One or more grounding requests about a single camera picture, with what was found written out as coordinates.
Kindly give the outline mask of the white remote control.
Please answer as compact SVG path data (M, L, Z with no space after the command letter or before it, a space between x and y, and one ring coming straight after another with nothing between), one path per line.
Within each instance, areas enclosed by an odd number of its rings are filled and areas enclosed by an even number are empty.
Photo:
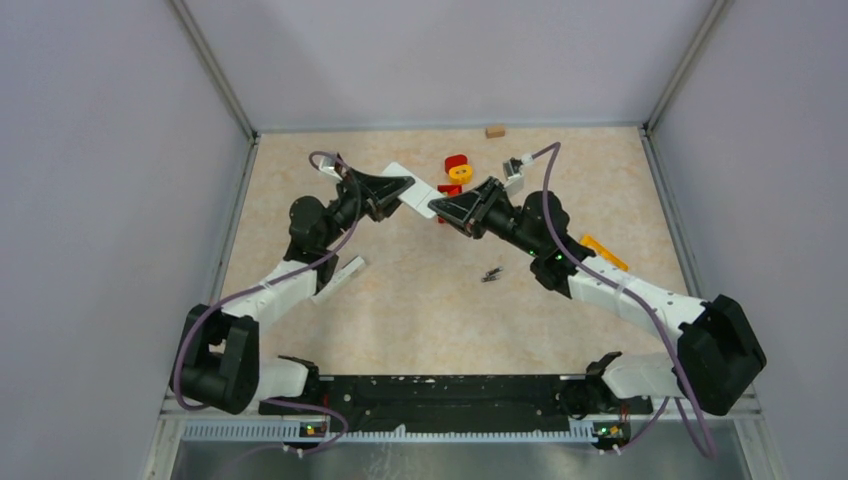
M435 187L428 184L416 176L412 171L397 162L392 162L385 167L381 172L381 175L412 178L414 180L414 184L406 189L399 196L399 199L406 206L410 207L416 213L428 220L434 219L437 216L436 212L430 208L429 202L440 199L443 195Z

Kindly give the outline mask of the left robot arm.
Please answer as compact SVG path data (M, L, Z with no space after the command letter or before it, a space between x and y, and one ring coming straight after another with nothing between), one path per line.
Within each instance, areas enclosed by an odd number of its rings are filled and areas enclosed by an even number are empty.
M260 386L263 332L324 290L358 222L390 217L415 183L410 175L347 169L329 204L314 196L297 198L289 208L289 246L272 272L246 290L213 305L198 304L187 314L169 383L178 404L187 411L243 412Z

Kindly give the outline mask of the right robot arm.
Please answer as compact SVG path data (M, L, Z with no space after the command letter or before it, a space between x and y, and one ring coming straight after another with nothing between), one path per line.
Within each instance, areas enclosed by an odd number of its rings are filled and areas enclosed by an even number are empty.
M613 354L586 385L589 404L612 412L637 396L686 399L723 416L767 366L761 344L739 302L720 294L705 300L658 287L613 265L568 234L570 217L551 192L512 204L494 178L428 206L464 235L491 233L529 254L545 289L615 314L656 335L666 352Z

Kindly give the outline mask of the blue battery pair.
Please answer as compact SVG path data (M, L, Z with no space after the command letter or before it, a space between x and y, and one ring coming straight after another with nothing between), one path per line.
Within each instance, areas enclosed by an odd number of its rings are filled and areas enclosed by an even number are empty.
M482 283L488 283L488 282L497 281L497 280L500 279L502 272L503 272L502 267L496 267L494 269L491 269L483 275L483 277L481 278L481 282Z

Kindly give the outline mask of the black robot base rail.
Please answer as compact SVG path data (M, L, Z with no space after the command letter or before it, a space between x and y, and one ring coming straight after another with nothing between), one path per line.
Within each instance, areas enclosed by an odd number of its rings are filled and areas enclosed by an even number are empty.
M597 376L337 375L308 382L297 403L340 414L352 433L564 432L592 415L650 414L642 397L617 398Z

